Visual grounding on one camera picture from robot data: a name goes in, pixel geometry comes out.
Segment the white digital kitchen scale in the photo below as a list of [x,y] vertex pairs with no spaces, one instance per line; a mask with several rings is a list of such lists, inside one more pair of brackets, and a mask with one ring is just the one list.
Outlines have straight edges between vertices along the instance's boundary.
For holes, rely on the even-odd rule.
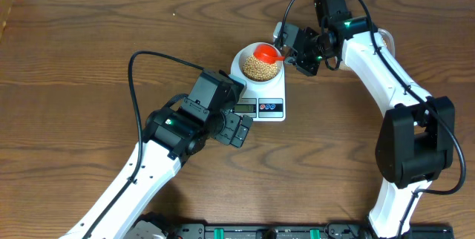
[[277,56],[281,55],[274,46],[265,42],[256,42],[246,46],[235,56],[231,65],[231,75],[244,80],[246,89],[241,94],[238,104],[234,107],[234,112],[241,116],[251,117],[257,122],[281,122],[286,118],[283,62],[277,61],[275,63],[277,73],[275,77],[266,81],[250,79],[244,73],[246,60],[249,57],[254,57],[253,53],[261,45],[270,46]]

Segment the red plastic measuring scoop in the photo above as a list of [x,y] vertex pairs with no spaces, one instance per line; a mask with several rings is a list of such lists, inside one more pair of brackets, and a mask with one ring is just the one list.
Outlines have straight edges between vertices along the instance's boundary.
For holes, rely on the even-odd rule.
[[265,62],[270,65],[285,60],[285,57],[281,56],[276,48],[268,44],[259,44],[255,48],[253,56],[259,61]]

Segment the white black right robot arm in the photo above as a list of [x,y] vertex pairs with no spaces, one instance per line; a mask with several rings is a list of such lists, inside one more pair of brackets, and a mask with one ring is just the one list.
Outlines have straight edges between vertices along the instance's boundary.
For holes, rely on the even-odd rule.
[[282,20],[274,31],[277,48],[288,47],[286,63],[307,75],[321,63],[349,68],[364,83],[383,116],[376,163],[383,177],[375,206],[367,216],[373,238],[411,238],[410,218],[422,194],[460,154],[454,135],[455,108],[413,81],[387,49],[370,13],[355,17],[345,0],[314,0],[319,31]]

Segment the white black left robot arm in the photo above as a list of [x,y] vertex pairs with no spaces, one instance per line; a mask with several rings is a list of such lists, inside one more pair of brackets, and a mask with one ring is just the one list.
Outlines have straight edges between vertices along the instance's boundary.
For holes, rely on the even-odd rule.
[[207,139],[240,148],[252,118],[235,114],[240,97],[204,104],[178,94],[152,112],[128,162],[65,238],[124,238],[155,194]]

